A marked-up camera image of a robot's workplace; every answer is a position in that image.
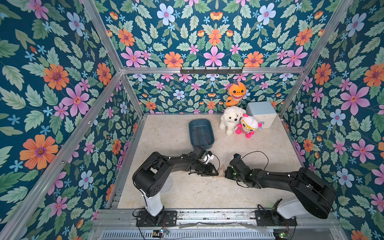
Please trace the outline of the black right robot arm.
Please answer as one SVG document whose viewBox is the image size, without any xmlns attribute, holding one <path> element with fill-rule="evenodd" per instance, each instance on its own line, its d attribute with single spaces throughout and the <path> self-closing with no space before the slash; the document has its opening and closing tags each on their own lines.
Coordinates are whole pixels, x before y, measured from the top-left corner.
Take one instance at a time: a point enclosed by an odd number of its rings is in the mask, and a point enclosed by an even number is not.
<svg viewBox="0 0 384 240">
<path fill-rule="evenodd" d="M 329 213 L 334 211 L 336 191 L 306 168 L 288 173 L 250 169 L 236 155 L 225 170 L 225 178 L 244 183 L 248 188 L 270 188 L 292 192 L 305 210 L 319 219 L 326 219 Z"/>
</svg>

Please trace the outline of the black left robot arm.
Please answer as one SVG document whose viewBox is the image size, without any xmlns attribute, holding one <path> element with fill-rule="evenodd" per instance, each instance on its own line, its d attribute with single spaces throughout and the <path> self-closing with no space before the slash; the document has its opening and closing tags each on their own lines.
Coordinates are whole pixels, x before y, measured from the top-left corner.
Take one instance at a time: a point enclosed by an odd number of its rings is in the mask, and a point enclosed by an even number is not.
<svg viewBox="0 0 384 240">
<path fill-rule="evenodd" d="M 134 172 L 134 186 L 143 194 L 146 213 L 151 217 L 161 216 L 164 206 L 160 191 L 172 172 L 187 172 L 202 177 L 219 175 L 217 168 L 211 163 L 214 155 L 199 147 L 188 154 L 170 157 L 153 152 L 147 160 Z"/>
</svg>

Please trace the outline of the teal plastic storage box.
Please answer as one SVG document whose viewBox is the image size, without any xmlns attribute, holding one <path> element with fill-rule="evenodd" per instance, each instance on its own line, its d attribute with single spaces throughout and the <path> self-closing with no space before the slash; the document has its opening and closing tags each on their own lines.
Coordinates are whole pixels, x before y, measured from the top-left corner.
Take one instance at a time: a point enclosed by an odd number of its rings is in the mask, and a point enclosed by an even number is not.
<svg viewBox="0 0 384 240">
<path fill-rule="evenodd" d="M 212 124 L 208 119 L 196 119 L 189 122 L 190 142 L 193 147 L 209 150 L 215 143 Z"/>
</svg>

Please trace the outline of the small pink triangle ruler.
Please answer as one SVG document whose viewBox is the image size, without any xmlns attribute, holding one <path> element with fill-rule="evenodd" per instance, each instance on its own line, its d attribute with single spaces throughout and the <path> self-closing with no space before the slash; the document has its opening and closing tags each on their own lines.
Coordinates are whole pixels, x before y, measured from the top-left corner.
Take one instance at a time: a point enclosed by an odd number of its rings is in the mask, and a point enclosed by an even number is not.
<svg viewBox="0 0 384 240">
<path fill-rule="evenodd" d="M 227 169 L 226 168 L 220 168 L 219 169 L 219 175 L 218 175 L 218 177 L 219 178 L 224 178 L 225 177 L 225 171 L 226 171 Z"/>
</svg>

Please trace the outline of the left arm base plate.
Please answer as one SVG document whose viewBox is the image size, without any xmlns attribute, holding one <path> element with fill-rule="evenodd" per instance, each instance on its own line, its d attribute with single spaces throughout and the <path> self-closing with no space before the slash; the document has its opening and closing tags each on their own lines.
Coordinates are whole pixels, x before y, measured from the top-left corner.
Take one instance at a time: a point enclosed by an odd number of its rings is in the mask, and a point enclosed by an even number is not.
<svg viewBox="0 0 384 240">
<path fill-rule="evenodd" d="M 177 224 L 177 211 L 162 210 L 157 216 L 150 215 L 146 210 L 140 210 L 136 216 L 137 227 L 174 227 Z"/>
</svg>

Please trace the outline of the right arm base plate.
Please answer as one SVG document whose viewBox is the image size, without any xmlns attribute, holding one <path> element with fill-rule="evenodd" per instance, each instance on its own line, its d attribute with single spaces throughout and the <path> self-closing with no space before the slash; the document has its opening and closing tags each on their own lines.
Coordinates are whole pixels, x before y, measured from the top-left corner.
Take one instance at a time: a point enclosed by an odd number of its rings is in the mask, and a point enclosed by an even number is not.
<svg viewBox="0 0 384 240">
<path fill-rule="evenodd" d="M 296 227 L 295 218 L 285 219 L 277 211 L 255 210 L 255 219 L 259 227 Z"/>
</svg>

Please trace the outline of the pink stencil ruler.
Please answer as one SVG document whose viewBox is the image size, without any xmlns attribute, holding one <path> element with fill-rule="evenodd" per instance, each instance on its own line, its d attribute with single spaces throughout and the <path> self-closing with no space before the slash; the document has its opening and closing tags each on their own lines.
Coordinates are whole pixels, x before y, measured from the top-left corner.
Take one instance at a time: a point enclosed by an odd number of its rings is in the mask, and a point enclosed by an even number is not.
<svg viewBox="0 0 384 240">
<path fill-rule="evenodd" d="M 205 144 L 203 126 L 198 126 L 198 135 L 199 135 L 199 144 L 200 146 L 203 146 Z"/>
</svg>

